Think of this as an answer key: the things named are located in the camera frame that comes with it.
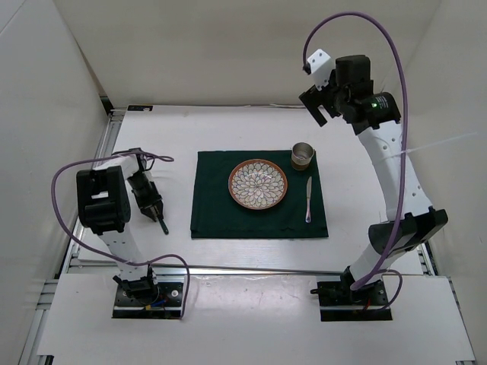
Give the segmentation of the dark green cloth napkin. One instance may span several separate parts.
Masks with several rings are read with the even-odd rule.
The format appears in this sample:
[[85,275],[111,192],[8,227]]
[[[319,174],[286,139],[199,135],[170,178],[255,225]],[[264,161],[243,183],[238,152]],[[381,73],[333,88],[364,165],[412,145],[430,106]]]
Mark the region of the dark green cloth napkin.
[[[250,210],[228,191],[231,171],[241,162],[264,159],[277,164],[288,180],[285,197],[276,206]],[[306,185],[312,176],[311,222],[305,222]],[[291,166],[289,150],[200,151],[196,166],[191,215],[193,239],[307,239],[327,238],[323,193],[317,158],[304,171]]]

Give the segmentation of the metal cup with cork base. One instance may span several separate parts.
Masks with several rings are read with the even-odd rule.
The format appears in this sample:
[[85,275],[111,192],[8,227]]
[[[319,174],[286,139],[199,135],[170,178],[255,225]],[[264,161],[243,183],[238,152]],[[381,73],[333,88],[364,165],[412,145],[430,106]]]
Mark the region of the metal cup with cork base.
[[315,155],[315,149],[306,142],[298,142],[291,149],[291,165],[295,170],[306,170]]

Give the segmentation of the silver table knife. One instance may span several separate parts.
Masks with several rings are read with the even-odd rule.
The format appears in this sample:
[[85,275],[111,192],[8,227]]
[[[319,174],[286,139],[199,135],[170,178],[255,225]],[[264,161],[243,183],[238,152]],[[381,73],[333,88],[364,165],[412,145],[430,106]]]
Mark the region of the silver table knife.
[[311,200],[311,193],[312,193],[312,176],[309,176],[306,185],[306,215],[305,215],[305,222],[309,224],[311,222],[311,209],[310,209],[310,200]]

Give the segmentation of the floral patterned ceramic plate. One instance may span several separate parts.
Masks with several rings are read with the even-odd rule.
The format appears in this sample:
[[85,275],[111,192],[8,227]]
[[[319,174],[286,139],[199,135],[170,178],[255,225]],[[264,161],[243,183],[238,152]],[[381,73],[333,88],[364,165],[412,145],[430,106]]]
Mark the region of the floral patterned ceramic plate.
[[276,206],[286,195],[288,180],[275,163],[251,159],[239,163],[228,178],[228,191],[233,200],[250,210]]

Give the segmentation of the gold fork with green handle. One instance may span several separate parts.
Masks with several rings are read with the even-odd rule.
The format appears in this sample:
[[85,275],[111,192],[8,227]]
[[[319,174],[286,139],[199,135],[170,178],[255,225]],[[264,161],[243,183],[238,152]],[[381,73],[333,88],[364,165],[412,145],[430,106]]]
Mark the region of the gold fork with green handle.
[[169,230],[167,228],[167,225],[164,223],[164,220],[163,219],[159,219],[159,224],[161,225],[161,229],[163,230],[164,234],[165,235],[168,235],[169,234]]

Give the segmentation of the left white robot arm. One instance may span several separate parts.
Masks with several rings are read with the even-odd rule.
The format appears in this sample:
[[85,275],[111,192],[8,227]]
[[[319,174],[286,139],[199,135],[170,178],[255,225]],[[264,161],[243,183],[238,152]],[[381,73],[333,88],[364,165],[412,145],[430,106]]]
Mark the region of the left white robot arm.
[[78,215],[118,257],[119,274],[113,280],[126,296],[143,304],[157,300],[160,290],[151,265],[145,263],[130,230],[129,193],[135,197],[140,213],[160,224],[164,222],[164,203],[151,176],[155,158],[140,148],[131,148],[91,170],[76,174]]

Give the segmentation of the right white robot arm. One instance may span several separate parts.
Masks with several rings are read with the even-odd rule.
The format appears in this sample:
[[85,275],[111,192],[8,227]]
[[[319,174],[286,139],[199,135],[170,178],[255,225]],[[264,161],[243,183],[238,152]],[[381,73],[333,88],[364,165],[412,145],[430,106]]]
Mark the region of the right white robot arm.
[[405,252],[436,234],[448,221],[425,194],[403,148],[405,117],[392,94],[374,92],[367,56],[332,59],[318,49],[305,62],[314,85],[299,99],[318,125],[342,118],[368,153],[386,206],[386,221],[368,229],[369,244],[342,273],[331,296],[358,304]]

